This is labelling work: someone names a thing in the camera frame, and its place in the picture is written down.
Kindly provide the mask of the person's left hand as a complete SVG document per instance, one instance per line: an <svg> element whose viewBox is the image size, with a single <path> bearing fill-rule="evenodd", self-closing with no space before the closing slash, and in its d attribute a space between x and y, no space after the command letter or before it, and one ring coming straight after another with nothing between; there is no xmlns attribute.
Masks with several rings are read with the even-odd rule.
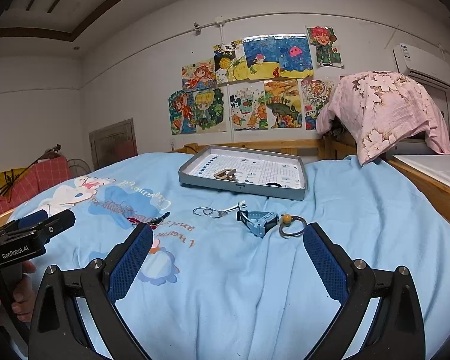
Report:
<svg viewBox="0 0 450 360"><path fill-rule="evenodd" d="M11 306L17 318L24 323L28 323L32 320L36 299L29 274L36 272L36 266L31 261L25 261L22 263L22 271L22 279L13 291L14 302Z"/></svg>

